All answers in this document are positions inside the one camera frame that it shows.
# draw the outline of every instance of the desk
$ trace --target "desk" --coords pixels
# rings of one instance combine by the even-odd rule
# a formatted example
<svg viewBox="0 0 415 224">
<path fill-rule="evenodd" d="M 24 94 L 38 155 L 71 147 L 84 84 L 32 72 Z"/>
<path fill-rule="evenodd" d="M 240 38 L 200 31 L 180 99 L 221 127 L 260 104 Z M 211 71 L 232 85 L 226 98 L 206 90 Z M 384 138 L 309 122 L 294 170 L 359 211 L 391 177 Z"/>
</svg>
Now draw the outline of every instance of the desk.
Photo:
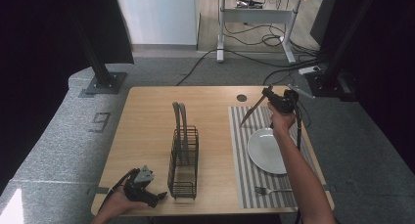
<svg viewBox="0 0 415 224">
<path fill-rule="evenodd" d="M 147 187 L 151 193 L 167 192 L 170 149 L 175 128 L 172 102 L 184 103 L 188 124 L 199 130 L 199 174 L 196 198 L 177 198 L 169 194 L 156 208 L 134 210 L 127 215 L 163 216 L 193 214 L 237 214 L 293 212 L 294 207 L 240 208 L 237 178 L 229 122 L 229 107 L 253 106 L 263 86 L 180 86 L 133 87 L 119 121 L 115 138 L 100 181 L 100 187 L 112 187 L 128 170 L 147 164 L 155 179 Z M 286 87 L 273 91 L 283 95 Z M 245 95 L 245 102 L 237 100 Z M 303 137 L 311 145 L 303 130 Z M 309 151 L 317 175 L 325 184 L 312 148 Z M 333 207 L 330 193 L 329 202 Z M 96 214 L 104 200 L 97 194 L 92 204 Z"/>
<path fill-rule="evenodd" d="M 291 50 L 290 36 L 293 31 L 297 13 L 299 12 L 301 0 L 296 0 L 292 11 L 285 10 L 263 10 L 263 9 L 226 9 L 226 0 L 220 0 L 219 9 L 219 35 L 217 40 L 217 61 L 223 62 L 224 35 L 223 27 L 225 22 L 255 22 L 255 23 L 285 23 L 287 30 L 285 35 L 280 37 L 287 59 L 295 63 L 293 51 Z"/>
</svg>

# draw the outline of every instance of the human arm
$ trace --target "human arm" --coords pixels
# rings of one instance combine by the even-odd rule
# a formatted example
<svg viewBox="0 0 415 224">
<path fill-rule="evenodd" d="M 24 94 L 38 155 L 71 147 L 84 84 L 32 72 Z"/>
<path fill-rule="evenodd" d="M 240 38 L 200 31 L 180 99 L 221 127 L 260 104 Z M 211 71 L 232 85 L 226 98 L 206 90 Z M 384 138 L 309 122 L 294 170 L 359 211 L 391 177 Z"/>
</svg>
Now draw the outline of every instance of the human arm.
<svg viewBox="0 0 415 224">
<path fill-rule="evenodd" d="M 290 136 L 289 129 L 296 121 L 296 116 L 293 113 L 280 114 L 270 103 L 268 107 L 272 111 L 274 137 L 279 145 L 303 223 L 335 223 L 333 211 L 319 179 Z"/>
<path fill-rule="evenodd" d="M 124 183 L 125 181 L 121 186 L 115 189 L 113 194 L 103 204 L 102 208 L 92 220 L 92 224 L 106 224 L 129 210 L 140 209 L 148 206 L 144 202 L 129 201 L 123 191 Z"/>
</svg>

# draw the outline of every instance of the metal wire basket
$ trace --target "metal wire basket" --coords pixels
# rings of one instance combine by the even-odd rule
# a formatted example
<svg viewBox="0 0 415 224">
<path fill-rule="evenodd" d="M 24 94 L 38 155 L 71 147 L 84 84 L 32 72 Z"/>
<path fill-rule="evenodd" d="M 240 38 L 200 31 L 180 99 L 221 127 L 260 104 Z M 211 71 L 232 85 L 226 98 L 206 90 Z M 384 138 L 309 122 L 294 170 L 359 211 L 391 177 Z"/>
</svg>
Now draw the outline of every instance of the metal wire basket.
<svg viewBox="0 0 415 224">
<path fill-rule="evenodd" d="M 199 134 L 195 126 L 187 127 L 188 144 L 183 145 L 183 127 L 174 130 L 167 185 L 172 197 L 195 198 L 198 184 Z"/>
</svg>

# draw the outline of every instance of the desk leg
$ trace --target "desk leg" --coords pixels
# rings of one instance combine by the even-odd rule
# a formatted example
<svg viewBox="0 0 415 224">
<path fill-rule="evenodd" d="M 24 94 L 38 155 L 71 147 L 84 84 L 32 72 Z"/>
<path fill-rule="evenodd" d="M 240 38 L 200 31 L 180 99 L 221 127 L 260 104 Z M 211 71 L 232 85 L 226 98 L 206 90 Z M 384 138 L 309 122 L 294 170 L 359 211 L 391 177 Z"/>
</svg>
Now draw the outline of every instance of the desk leg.
<svg viewBox="0 0 415 224">
<path fill-rule="evenodd" d="M 220 0 L 219 7 L 219 36 L 217 39 L 217 62 L 223 63 L 223 47 L 225 38 L 223 35 L 223 27 L 225 23 L 225 0 Z"/>
<path fill-rule="evenodd" d="M 287 23 L 287 30 L 284 36 L 280 37 L 287 59 L 290 63 L 296 62 L 296 58 L 294 58 L 293 51 L 291 50 L 290 36 L 291 36 L 291 32 L 293 31 L 294 23 L 296 22 L 297 14 L 299 13 L 300 3 L 301 3 L 301 0 L 296 1 L 296 6 L 293 9 L 290 22 Z"/>
</svg>

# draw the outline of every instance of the white desk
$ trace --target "white desk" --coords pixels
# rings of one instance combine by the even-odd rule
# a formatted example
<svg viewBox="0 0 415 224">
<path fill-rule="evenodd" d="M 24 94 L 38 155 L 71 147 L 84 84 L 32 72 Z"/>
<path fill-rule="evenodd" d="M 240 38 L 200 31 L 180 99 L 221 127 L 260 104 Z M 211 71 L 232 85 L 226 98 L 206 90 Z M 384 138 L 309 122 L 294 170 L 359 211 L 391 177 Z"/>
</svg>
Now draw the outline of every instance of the white desk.
<svg viewBox="0 0 415 224">
<path fill-rule="evenodd" d="M 292 11 L 285 10 L 261 10 L 261 9 L 226 9 L 225 0 L 220 0 L 219 9 L 219 35 L 217 40 L 217 61 L 223 62 L 224 35 L 223 27 L 225 22 L 256 22 L 256 23 L 284 23 L 287 25 L 285 36 L 280 37 L 287 59 L 290 63 L 295 63 L 291 50 L 290 35 L 299 12 L 301 0 L 296 1 L 296 6 Z"/>
</svg>

